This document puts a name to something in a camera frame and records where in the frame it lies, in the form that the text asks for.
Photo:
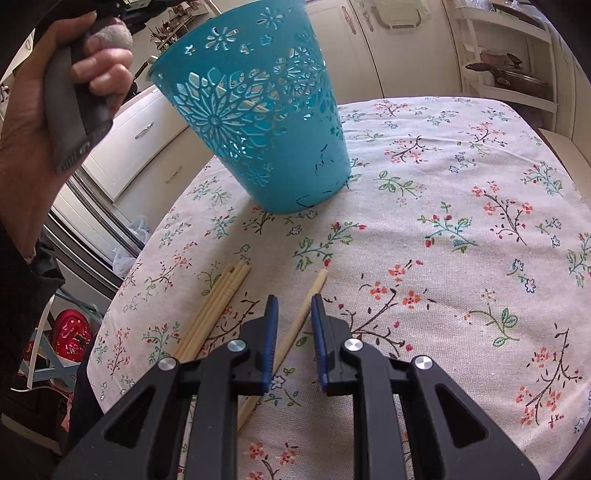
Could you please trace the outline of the person's left hand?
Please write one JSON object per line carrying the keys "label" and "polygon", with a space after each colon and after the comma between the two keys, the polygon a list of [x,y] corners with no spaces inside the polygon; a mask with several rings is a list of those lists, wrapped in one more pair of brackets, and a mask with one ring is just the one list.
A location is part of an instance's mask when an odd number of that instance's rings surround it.
{"label": "person's left hand", "polygon": [[[52,145],[46,128],[43,77],[57,48],[80,38],[97,13],[55,21],[18,71],[1,132],[1,223],[20,254],[31,259],[45,218],[71,173],[57,174],[50,165]],[[84,58],[69,71],[76,83],[109,100],[116,113],[132,84],[133,55],[106,48],[97,38],[83,46]]]}

